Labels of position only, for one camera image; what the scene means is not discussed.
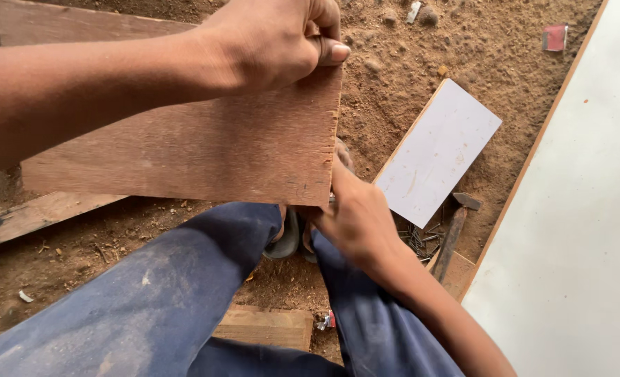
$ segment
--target hand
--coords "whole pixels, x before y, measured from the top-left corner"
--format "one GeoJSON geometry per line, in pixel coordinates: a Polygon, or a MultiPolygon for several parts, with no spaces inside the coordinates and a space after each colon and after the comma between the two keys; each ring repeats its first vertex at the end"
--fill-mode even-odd
{"type": "Polygon", "coordinates": [[[317,65],[341,64],[350,53],[340,42],[334,0],[231,0],[184,34],[216,41],[214,51],[231,71],[224,76],[236,81],[231,95],[287,86],[317,65]],[[319,35],[313,35],[315,26],[319,35]]]}
{"type": "Polygon", "coordinates": [[[352,174],[338,155],[333,160],[335,203],[310,212],[310,221],[348,260],[367,273],[385,260],[414,256],[398,238],[382,190],[352,174]]]}

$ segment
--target white laminated board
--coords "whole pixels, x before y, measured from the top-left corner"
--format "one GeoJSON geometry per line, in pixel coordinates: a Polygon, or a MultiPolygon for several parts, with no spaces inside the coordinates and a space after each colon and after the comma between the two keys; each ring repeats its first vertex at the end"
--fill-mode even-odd
{"type": "Polygon", "coordinates": [[[620,376],[620,0],[546,126],[462,304],[520,376],[620,376]]]}
{"type": "Polygon", "coordinates": [[[424,227],[501,120],[444,80],[375,178],[389,208],[424,227]]]}

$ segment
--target hammer head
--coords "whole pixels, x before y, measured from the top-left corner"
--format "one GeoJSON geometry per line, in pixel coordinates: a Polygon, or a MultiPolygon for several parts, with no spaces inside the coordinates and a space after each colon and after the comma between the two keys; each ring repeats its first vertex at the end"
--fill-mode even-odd
{"type": "Polygon", "coordinates": [[[455,193],[452,194],[452,196],[454,196],[454,199],[456,199],[459,204],[471,210],[479,210],[482,205],[482,202],[473,199],[469,194],[455,193]]]}

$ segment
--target hammer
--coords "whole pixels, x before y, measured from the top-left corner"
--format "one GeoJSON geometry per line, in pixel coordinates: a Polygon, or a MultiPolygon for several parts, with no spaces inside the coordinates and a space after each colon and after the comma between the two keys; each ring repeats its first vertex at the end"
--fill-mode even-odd
{"type": "Polygon", "coordinates": [[[443,284],[445,279],[445,273],[448,271],[449,261],[452,259],[454,248],[459,239],[459,233],[462,232],[462,227],[464,227],[468,210],[479,210],[482,205],[480,201],[473,199],[469,194],[455,193],[452,196],[462,206],[454,213],[452,222],[449,224],[449,230],[445,234],[442,246],[440,246],[436,263],[431,268],[431,274],[440,284],[443,284]]]}

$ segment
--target blue pants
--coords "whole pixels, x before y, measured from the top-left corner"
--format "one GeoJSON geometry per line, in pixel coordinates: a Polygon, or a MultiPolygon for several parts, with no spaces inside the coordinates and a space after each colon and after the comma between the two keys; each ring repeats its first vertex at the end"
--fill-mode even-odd
{"type": "Polygon", "coordinates": [[[276,205],[205,211],[1,334],[0,376],[462,375],[422,322],[318,231],[313,247],[345,366],[213,338],[280,228],[276,205]]]}

